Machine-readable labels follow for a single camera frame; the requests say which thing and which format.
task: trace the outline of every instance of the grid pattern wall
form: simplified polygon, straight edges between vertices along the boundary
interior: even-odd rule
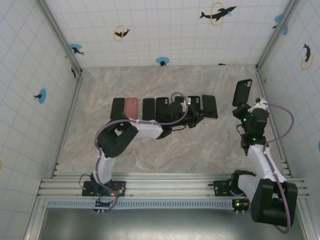
[[[320,219],[320,1],[304,0],[264,68],[270,102],[288,108],[295,117],[293,130],[283,139],[289,167],[303,177]],[[280,134],[291,118],[275,110]]]
[[[1,240],[22,239],[50,176],[76,85],[67,66],[34,0],[0,1]]]
[[[82,67],[256,64],[288,2],[47,0]]]

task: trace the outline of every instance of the marble floor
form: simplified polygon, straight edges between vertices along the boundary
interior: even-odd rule
[[[140,138],[131,142],[117,157],[113,172],[127,173],[199,173],[222,174],[234,170],[254,171],[253,164],[240,147],[232,115],[233,95],[238,81],[252,79],[249,104],[261,97],[253,65],[227,66],[139,66],[87,68],[75,105],[58,172],[92,172],[98,151],[95,133],[110,120],[113,98],[137,97],[139,119],[142,99],[170,97],[173,92],[185,96],[214,95],[218,119],[204,119],[195,128],[173,132],[164,139]],[[270,125],[267,140],[274,138]],[[277,146],[271,154],[280,165]]]

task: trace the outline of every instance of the phone case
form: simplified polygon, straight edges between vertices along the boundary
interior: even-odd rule
[[[145,98],[142,101],[142,120],[150,121],[156,119],[156,100]]]
[[[125,98],[115,97],[112,101],[110,119],[117,117],[119,114],[123,114],[125,110]]]
[[[241,104],[246,104],[249,99],[252,79],[238,81],[236,83],[232,105],[238,107]]]
[[[194,105],[196,109],[201,109],[200,97],[199,96],[188,96],[191,99],[191,104]]]
[[[169,98],[158,97],[155,100],[155,120],[159,121],[160,117],[166,112],[169,107]]]
[[[217,119],[218,111],[216,97],[212,95],[202,95],[203,114],[205,118]]]
[[[124,102],[124,114],[130,119],[138,119],[138,98],[126,98]]]

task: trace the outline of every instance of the aluminum frame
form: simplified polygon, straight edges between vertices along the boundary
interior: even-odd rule
[[[35,0],[39,8],[42,10],[42,13],[46,20],[48,21],[51,29],[53,30],[55,36],[57,37],[61,47],[66,53],[66,56],[70,60],[72,68],[81,75],[81,67],[69,48],[68,42],[59,29],[58,24],[56,23],[53,15],[51,14],[48,5],[45,0]],[[257,67],[261,68],[271,51],[275,47],[278,39],[280,38],[282,32],[288,24],[290,17],[295,11],[297,5],[300,0],[292,0],[287,6],[283,17],[278,24],[273,36],[268,42],[263,55],[261,56]],[[79,201],[86,200],[91,201],[94,200],[92,197],[82,197],[81,196],[81,187],[78,186],[80,174],[72,173],[72,174],[59,174],[55,172],[56,164],[58,164],[57,160],[60,157],[62,152],[65,139],[67,136],[67,132],[69,129],[70,121],[72,118],[72,114],[74,111],[74,107],[77,101],[77,97],[79,94],[82,77],[78,77],[76,87],[72,94],[72,101],[69,106],[69,113],[65,121],[64,134],[61,136],[59,148],[56,152],[55,159],[56,162],[52,167],[52,178],[51,179],[43,179],[41,181],[41,185],[38,192],[38,198],[35,201],[34,208],[31,214],[31,218],[29,220],[29,224],[24,236],[25,240],[35,240],[39,238],[42,224],[45,220],[46,209],[49,206],[50,201],[54,201],[62,198],[62,200],[69,201]],[[257,72],[257,80],[259,82],[259,86],[264,98],[267,98],[266,91],[264,89],[263,83],[261,81],[261,76]],[[270,122],[273,133],[275,136],[279,135],[279,131],[275,124],[275,120],[272,114],[272,110],[270,110]],[[290,178],[290,169],[287,165],[286,154],[283,148],[283,145],[280,142],[277,142],[277,147],[282,157],[281,166],[283,175],[288,178],[289,182],[295,183],[299,189],[297,207],[297,214],[299,215],[299,219],[302,222],[302,226],[305,231],[305,237],[307,239],[318,239],[319,232],[316,232],[316,228],[314,228],[313,223],[315,223],[314,219],[311,219],[311,204],[310,197],[307,190],[307,187],[304,183],[304,180],[301,178]],[[216,197],[213,193],[213,189],[208,187],[208,183],[212,183],[214,180],[226,180],[230,177],[230,174],[114,174],[114,180],[124,180],[127,181],[127,192],[126,197],[124,199],[147,199],[150,201],[154,200],[163,200],[163,199],[175,199],[175,200],[231,200],[232,197]]]

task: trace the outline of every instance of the black smartphone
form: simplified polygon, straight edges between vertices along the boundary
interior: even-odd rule
[[[188,96],[190,103],[194,105],[196,109],[201,109],[200,97],[199,96]]]
[[[156,100],[144,98],[142,101],[142,120],[150,121],[156,119]]]
[[[248,102],[251,85],[252,79],[241,80],[236,83],[232,106],[238,107]]]
[[[125,98],[115,97],[112,101],[110,119],[116,118],[117,115],[125,112]]]
[[[217,119],[216,97],[212,95],[202,95],[203,115],[205,118]]]
[[[169,107],[169,98],[158,97],[155,100],[155,120],[159,121],[161,116],[166,112]]]

